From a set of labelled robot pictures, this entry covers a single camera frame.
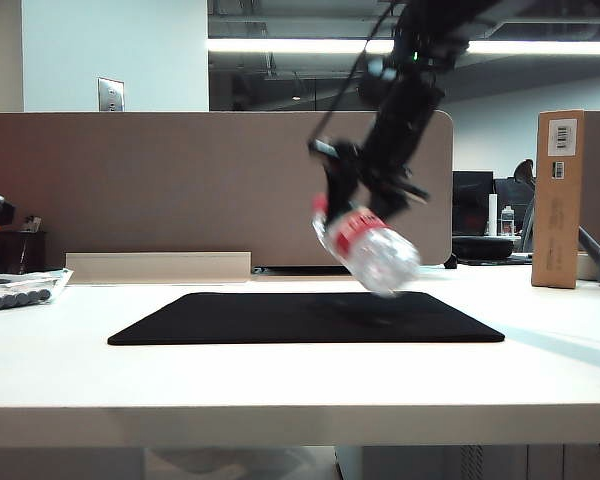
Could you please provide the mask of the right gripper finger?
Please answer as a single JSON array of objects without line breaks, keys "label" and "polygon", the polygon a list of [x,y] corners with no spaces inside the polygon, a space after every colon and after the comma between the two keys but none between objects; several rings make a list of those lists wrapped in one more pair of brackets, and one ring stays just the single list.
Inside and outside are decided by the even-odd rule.
[{"label": "right gripper finger", "polygon": [[400,211],[409,207],[409,201],[414,196],[405,191],[371,192],[371,211],[381,220],[388,220]]},{"label": "right gripper finger", "polygon": [[327,222],[333,223],[351,210],[351,199],[359,185],[359,174],[352,166],[327,168]]}]

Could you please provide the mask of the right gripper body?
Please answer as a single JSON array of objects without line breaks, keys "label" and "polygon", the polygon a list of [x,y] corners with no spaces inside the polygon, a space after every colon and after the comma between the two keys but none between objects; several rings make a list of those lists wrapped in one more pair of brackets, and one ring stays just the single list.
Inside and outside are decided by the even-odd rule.
[{"label": "right gripper body", "polygon": [[338,142],[336,153],[348,160],[358,179],[370,192],[398,193],[409,198],[429,198],[430,194],[412,183],[412,170],[405,164],[392,164],[365,155],[362,148],[351,142]]}]

